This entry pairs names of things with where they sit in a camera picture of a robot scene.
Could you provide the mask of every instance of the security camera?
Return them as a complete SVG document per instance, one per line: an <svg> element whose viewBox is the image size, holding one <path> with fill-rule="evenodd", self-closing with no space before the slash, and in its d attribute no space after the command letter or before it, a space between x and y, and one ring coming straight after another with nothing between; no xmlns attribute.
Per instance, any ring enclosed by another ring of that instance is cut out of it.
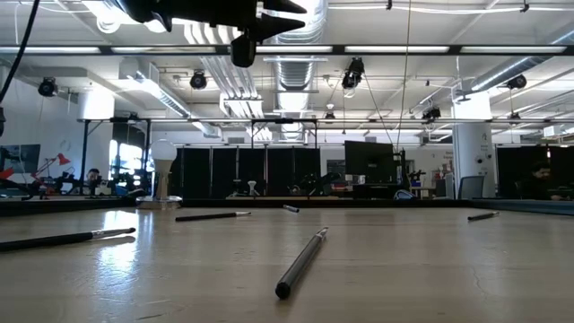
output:
<svg viewBox="0 0 574 323"><path fill-rule="evenodd" d="M57 96L57 85L54 77L44 77L44 81L39 84L39 95L47 98Z"/></svg>
<svg viewBox="0 0 574 323"><path fill-rule="evenodd" d="M191 77L191 81L189 81L189 85L191 85L191 88L194 90L203 90L205 86L207 86L205 71L195 70L194 75Z"/></svg>
<svg viewBox="0 0 574 323"><path fill-rule="evenodd" d="M361 76L365 73L365 65L362 58L353 57L352 62L344 74L342 86L345 90L354 89L361 82Z"/></svg>
<svg viewBox="0 0 574 323"><path fill-rule="evenodd" d="M511 89L523 89L527 84L526 78L521 74L512 80L506 82L506 86Z"/></svg>

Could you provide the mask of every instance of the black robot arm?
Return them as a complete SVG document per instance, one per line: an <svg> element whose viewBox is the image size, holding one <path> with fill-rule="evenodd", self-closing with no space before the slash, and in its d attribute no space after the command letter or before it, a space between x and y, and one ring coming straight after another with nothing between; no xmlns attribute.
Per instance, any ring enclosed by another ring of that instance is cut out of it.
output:
<svg viewBox="0 0 574 323"><path fill-rule="evenodd" d="M243 34L231 42L231 61L239 67L249 67L255 60L256 44L282 32L305 26L304 22L273 17L262 13L256 16L257 3L267 10L287 13L306 13L290 0L105 0L127 13L133 20L144 23L160 22L166 31L172 29L172 19L179 18L209 23L212 27L237 27Z"/></svg>

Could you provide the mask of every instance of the office chair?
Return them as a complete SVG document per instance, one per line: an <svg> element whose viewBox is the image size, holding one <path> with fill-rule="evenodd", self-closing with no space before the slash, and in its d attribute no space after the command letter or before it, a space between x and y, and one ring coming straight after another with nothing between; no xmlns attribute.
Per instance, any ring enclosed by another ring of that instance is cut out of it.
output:
<svg viewBox="0 0 574 323"><path fill-rule="evenodd" d="M457 199L483 197L484 176L467 176L460 179Z"/></svg>

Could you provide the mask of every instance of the marker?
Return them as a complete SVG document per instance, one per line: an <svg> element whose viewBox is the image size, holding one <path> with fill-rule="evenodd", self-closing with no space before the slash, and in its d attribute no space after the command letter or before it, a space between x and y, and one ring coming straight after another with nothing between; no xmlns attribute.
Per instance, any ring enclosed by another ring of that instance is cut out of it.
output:
<svg viewBox="0 0 574 323"><path fill-rule="evenodd" d="M247 216L247 215L251 215L251 212L233 212L233 213L228 213L228 214L206 214L206 215L180 216L180 217L176 218L176 222L200 221L200 220L211 220L211 219L225 219L225 218Z"/></svg>
<svg viewBox="0 0 574 323"><path fill-rule="evenodd" d="M289 298L289 295L291 295L291 290L297 281L299 281L299 278L303 276L305 268L311 263L315 254L319 248L321 248L321 244L325 239L326 231L328 229L329 228L325 227L317 232L311 241L309 241L307 247L301 251L297 259L295 259L293 264L289 267L289 269L287 269L287 272L285 272L285 275L281 277L279 283L277 283L277 286L275 287L275 295L277 295L277 297L282 300Z"/></svg>
<svg viewBox="0 0 574 323"><path fill-rule="evenodd" d="M134 232L135 228L120 229L120 230L97 230L83 233L65 234L53 237L2 242L0 243L0 252L59 246L70 243L113 237L119 234L124 233L129 234Z"/></svg>
<svg viewBox="0 0 574 323"><path fill-rule="evenodd" d="M291 211L291 212L294 212L294 213L298 213L298 212L299 212L299 209L298 209L297 207L295 207L295 206L284 205L283 208L284 208L285 210L288 210L288 211Z"/></svg>
<svg viewBox="0 0 574 323"><path fill-rule="evenodd" d="M498 215L500 212L490 212L487 214L480 214L480 215L475 215L475 216L469 216L468 217L468 221L478 221L478 220L484 220L484 219L490 219L496 215Z"/></svg>

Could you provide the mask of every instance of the white column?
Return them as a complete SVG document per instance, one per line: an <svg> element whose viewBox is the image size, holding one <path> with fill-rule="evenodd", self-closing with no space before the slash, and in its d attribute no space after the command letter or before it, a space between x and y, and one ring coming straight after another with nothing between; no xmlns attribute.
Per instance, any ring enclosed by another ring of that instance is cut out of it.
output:
<svg viewBox="0 0 574 323"><path fill-rule="evenodd" d="M490 119L491 105L488 93L467 96L468 101L453 104L453 117L463 119ZM484 197L495 196L494 151L491 124L466 123L454 125L453 150L455 157L456 188L467 176L484 176Z"/></svg>
<svg viewBox="0 0 574 323"><path fill-rule="evenodd" d="M78 105L79 118L108 119L114 117L115 98L110 91L96 90L80 93ZM110 123L99 125L97 121L92 121L90 129L94 128L95 130L88 136L85 171L87 173L89 169L98 169L100 175L106 179L109 172L109 142L112 139L113 125Z"/></svg>

